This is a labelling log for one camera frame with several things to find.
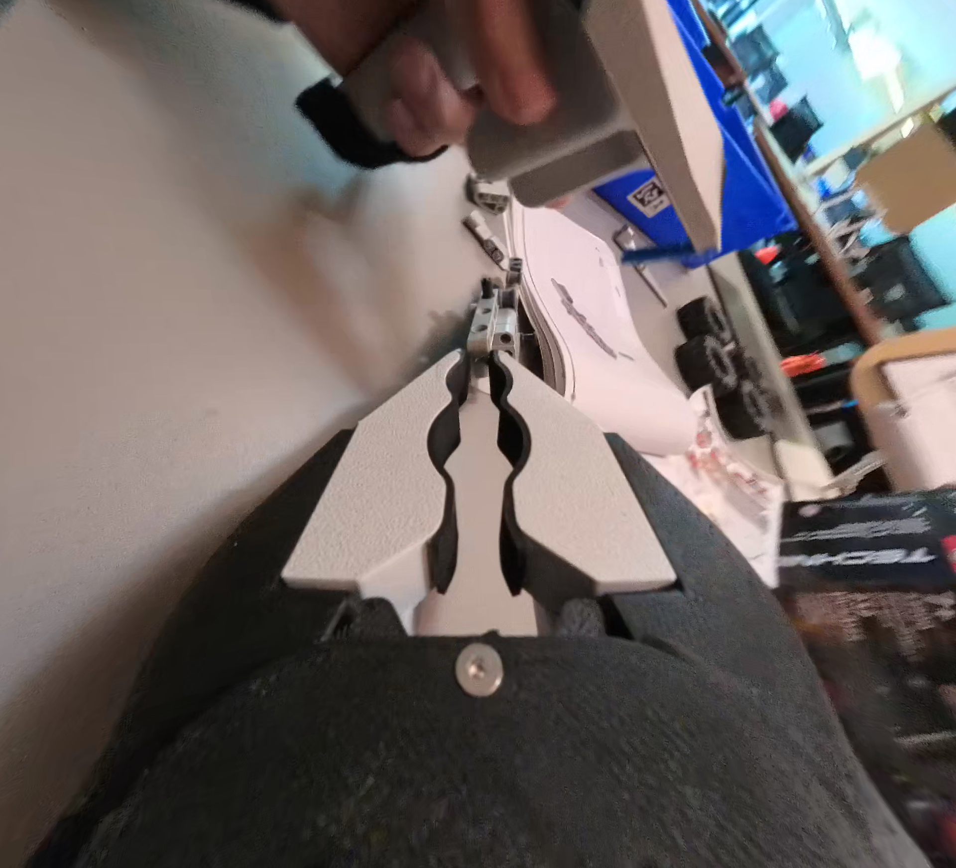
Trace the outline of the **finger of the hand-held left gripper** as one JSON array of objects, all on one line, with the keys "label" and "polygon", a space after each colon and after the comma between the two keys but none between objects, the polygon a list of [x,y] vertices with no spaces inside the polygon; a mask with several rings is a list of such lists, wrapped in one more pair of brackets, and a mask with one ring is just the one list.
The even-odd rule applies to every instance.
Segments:
[{"label": "finger of the hand-held left gripper", "polygon": [[584,0],[583,30],[696,251],[723,242],[723,131],[667,0]]}]

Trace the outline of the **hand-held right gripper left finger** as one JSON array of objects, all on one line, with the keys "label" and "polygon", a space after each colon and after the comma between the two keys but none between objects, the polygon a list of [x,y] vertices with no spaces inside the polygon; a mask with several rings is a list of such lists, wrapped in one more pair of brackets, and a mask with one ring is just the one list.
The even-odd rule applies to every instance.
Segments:
[{"label": "hand-held right gripper left finger", "polygon": [[413,615],[455,573],[450,456],[470,365],[455,350],[361,420],[281,576],[300,590],[384,599]]}]

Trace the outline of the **toy sticker sheet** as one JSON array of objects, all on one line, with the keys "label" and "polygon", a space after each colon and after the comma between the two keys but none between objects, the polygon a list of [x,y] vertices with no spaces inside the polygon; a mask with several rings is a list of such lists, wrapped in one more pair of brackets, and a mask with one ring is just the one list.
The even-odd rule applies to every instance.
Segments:
[{"label": "toy sticker sheet", "polygon": [[784,481],[760,468],[729,436],[710,387],[693,392],[689,404],[697,418],[696,435],[687,452],[668,465],[676,471],[676,486],[729,539],[775,540],[786,499]]}]

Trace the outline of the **black toy set box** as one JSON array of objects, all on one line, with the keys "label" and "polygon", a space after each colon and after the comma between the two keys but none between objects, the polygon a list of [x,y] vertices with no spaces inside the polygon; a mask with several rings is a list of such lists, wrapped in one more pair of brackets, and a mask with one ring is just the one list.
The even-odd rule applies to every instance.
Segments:
[{"label": "black toy set box", "polygon": [[954,489],[785,508],[776,596],[900,805],[954,809],[954,543]]}]

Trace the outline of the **blue plastic bin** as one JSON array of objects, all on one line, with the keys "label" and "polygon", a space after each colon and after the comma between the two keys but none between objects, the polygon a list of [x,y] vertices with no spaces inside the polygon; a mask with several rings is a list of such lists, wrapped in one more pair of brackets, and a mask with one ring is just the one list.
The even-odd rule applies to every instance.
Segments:
[{"label": "blue plastic bin", "polygon": [[648,166],[598,185],[593,196],[640,232],[649,246],[687,268],[747,250],[756,242],[796,229],[795,217],[741,114],[725,100],[727,89],[714,62],[718,48],[692,0],[666,0],[692,67],[723,137],[722,236],[720,246],[692,251],[690,238],[671,196]]}]

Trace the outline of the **brown cardboard panel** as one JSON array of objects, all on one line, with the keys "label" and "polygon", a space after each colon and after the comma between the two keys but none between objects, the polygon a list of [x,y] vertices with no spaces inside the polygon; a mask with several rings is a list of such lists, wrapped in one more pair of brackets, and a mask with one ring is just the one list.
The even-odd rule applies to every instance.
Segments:
[{"label": "brown cardboard panel", "polygon": [[955,204],[954,129],[927,123],[862,164],[856,183],[892,235],[912,233]]}]

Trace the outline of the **instruction sign board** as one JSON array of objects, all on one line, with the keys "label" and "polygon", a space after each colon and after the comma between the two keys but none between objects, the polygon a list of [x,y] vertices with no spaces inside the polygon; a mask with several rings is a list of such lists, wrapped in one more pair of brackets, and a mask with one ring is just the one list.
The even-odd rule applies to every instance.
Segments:
[{"label": "instruction sign board", "polygon": [[954,489],[954,327],[870,347],[851,368],[850,389],[895,491]]}]

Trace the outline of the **grey toy panel assembly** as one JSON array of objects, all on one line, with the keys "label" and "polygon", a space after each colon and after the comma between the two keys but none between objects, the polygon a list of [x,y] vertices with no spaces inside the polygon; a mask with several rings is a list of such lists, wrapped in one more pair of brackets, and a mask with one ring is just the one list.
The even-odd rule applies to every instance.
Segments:
[{"label": "grey toy panel assembly", "polygon": [[495,277],[482,277],[472,305],[466,350],[472,365],[487,363],[493,353],[518,360],[520,354],[520,292]]}]

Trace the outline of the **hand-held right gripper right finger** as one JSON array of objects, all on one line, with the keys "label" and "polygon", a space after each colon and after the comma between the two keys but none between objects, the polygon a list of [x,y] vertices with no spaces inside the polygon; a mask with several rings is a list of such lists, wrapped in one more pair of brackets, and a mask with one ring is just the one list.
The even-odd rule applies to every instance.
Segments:
[{"label": "hand-held right gripper right finger", "polygon": [[512,595],[540,607],[655,592],[678,577],[605,434],[520,362],[487,362],[508,462],[499,529]]}]

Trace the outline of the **open instruction booklet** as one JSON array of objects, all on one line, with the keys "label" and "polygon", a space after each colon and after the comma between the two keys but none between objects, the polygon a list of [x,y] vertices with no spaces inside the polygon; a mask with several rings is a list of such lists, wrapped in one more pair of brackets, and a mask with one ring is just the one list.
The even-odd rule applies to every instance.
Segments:
[{"label": "open instruction booklet", "polygon": [[696,412],[642,343],[608,244],[557,210],[518,203],[506,234],[545,382],[638,452],[684,454]]}]

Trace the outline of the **small grey toy tool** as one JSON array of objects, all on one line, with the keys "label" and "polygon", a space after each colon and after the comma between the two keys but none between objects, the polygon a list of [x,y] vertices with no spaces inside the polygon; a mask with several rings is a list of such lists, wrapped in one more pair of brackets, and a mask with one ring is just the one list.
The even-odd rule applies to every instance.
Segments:
[{"label": "small grey toy tool", "polygon": [[654,296],[656,301],[664,309],[668,309],[670,307],[668,298],[665,295],[658,279],[652,274],[649,265],[646,263],[628,263],[624,261],[624,257],[628,254],[638,253],[639,251],[645,250],[642,239],[639,237],[637,230],[630,224],[625,223],[613,233],[613,241],[620,252],[621,264],[631,267],[637,273],[645,286],[651,291],[651,294]]}]

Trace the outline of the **blue toy pin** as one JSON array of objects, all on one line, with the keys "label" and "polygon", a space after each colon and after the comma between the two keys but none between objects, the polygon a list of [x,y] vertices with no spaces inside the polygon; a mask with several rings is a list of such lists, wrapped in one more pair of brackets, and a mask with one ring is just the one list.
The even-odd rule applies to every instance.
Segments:
[{"label": "blue toy pin", "polygon": [[646,266],[657,263],[675,263],[687,269],[696,269],[711,263],[721,255],[718,250],[699,253],[691,245],[669,247],[629,248],[621,252],[620,263],[627,266]]}]

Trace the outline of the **grey desk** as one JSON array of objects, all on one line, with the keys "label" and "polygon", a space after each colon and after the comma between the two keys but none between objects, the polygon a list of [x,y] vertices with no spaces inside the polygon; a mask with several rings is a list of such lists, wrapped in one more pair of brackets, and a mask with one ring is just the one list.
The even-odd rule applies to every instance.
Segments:
[{"label": "grey desk", "polygon": [[[221,0],[2,23],[2,866],[859,866],[855,761],[750,559],[603,432],[675,587],[499,559],[453,149],[359,174]],[[357,424],[455,350],[458,553],[413,615],[282,570]]]}]

